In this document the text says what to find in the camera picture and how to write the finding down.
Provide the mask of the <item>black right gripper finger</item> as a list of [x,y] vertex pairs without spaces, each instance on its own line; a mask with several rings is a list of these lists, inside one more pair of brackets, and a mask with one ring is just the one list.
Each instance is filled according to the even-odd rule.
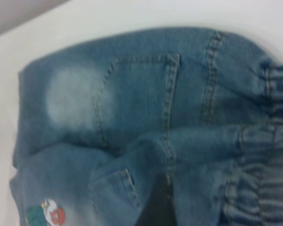
[[158,174],[137,226],[175,226],[173,183],[168,174]]

